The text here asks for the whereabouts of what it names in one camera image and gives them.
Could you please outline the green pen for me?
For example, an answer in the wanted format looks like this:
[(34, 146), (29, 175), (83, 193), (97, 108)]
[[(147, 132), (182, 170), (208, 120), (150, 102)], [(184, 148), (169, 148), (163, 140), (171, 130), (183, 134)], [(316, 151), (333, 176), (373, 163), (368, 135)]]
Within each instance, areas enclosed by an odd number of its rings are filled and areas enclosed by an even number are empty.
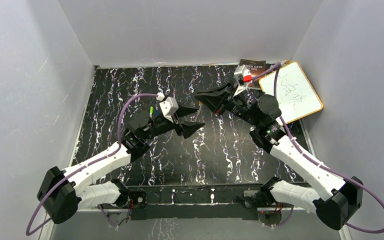
[(154, 110), (155, 110), (155, 108), (154, 108), (153, 106), (151, 106), (150, 109), (149, 109), (149, 117), (150, 117), (150, 118), (153, 117), (153, 115), (154, 115)]

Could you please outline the orange white pen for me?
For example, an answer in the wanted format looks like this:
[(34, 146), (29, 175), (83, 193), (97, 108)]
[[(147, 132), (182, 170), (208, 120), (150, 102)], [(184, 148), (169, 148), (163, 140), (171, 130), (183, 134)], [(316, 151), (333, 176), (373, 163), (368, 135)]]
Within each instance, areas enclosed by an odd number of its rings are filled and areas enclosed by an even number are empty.
[(198, 111), (197, 111), (196, 116), (195, 116), (195, 121), (198, 120), (198, 117), (199, 117), (199, 115), (201, 113), (201, 110), (202, 110), (202, 105), (200, 105), (199, 108), (198, 108)]

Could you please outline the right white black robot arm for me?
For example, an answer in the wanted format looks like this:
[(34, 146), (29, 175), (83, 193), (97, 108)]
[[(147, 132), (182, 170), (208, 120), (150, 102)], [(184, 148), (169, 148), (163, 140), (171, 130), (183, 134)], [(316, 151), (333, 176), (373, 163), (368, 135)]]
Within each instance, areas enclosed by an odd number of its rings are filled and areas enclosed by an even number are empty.
[(263, 93), (253, 103), (247, 103), (243, 93), (235, 95), (232, 84), (200, 91), (195, 95), (210, 111), (222, 115), (229, 111), (251, 124), (253, 142), (266, 153), (281, 160), (298, 173), (310, 187), (301, 187), (271, 178), (260, 188), (262, 202), (268, 207), (288, 203), (314, 213), (329, 228), (340, 230), (361, 207), (362, 182), (328, 172), (327, 167), (289, 138), (286, 129), (277, 122), (281, 115), (277, 99)]

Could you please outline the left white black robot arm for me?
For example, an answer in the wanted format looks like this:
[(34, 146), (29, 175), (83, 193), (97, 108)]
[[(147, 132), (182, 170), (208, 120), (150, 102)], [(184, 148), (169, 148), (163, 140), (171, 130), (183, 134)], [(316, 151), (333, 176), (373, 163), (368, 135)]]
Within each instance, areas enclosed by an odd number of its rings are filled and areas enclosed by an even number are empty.
[(167, 119), (162, 112), (154, 117), (146, 111), (135, 112), (127, 119), (120, 141), (72, 167), (50, 168), (44, 176), (37, 199), (43, 203), (51, 221), (54, 224), (64, 223), (78, 210), (96, 205), (127, 206), (131, 199), (130, 191), (122, 183), (111, 180), (95, 185), (94, 182), (140, 159), (150, 149), (148, 140), (170, 131), (185, 139), (191, 137), (205, 123), (183, 118), (197, 112), (196, 107), (182, 105), (170, 112), (171, 119)]

